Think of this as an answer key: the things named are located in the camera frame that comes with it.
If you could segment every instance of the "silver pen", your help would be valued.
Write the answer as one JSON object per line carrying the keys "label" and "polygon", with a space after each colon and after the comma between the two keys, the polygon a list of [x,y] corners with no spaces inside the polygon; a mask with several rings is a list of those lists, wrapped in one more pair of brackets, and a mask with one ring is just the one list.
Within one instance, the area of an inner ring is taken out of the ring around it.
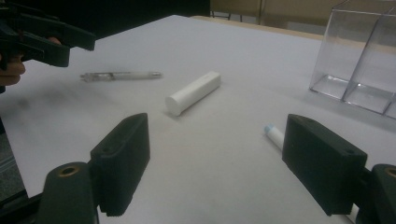
{"label": "silver pen", "polygon": [[131,80],[131,79],[153,79],[162,77],[160,72],[103,72],[103,73],[85,73],[80,75],[81,80],[86,82],[93,81],[114,81],[114,80]]}

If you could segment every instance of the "clear plastic container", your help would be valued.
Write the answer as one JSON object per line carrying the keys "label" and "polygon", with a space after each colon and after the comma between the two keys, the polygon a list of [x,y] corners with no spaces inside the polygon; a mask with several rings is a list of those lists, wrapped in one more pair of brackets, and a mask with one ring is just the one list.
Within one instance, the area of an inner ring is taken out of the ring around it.
{"label": "clear plastic container", "polygon": [[349,0],[334,7],[310,90],[396,118],[395,6]]}

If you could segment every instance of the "acrylic organizer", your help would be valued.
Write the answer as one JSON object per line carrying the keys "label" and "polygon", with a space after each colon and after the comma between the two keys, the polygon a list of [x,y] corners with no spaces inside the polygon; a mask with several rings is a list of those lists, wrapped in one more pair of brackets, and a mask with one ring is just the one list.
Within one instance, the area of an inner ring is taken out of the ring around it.
{"label": "acrylic organizer", "polygon": [[396,119],[396,2],[334,7],[309,89]]}

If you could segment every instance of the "dark background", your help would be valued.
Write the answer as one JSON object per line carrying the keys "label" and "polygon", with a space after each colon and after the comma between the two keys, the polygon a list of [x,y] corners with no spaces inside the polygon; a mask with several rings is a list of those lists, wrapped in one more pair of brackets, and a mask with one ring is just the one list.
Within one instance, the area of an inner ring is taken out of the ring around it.
{"label": "dark background", "polygon": [[98,38],[170,15],[209,16],[210,0],[9,0],[43,10]]}

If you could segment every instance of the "white table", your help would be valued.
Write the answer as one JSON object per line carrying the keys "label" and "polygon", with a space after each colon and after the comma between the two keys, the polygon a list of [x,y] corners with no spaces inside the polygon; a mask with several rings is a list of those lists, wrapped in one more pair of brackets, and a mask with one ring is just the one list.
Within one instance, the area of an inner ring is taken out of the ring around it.
{"label": "white table", "polygon": [[[151,160],[122,217],[102,223],[348,223],[327,217],[263,135],[289,113],[315,119],[369,154],[395,163],[396,122],[308,90],[320,40],[178,16],[72,49],[67,68],[27,62],[0,95],[29,196],[46,174],[89,153],[122,119],[148,113]],[[156,80],[84,83],[86,72],[164,73]],[[209,71],[222,84],[173,117],[164,98]]]}

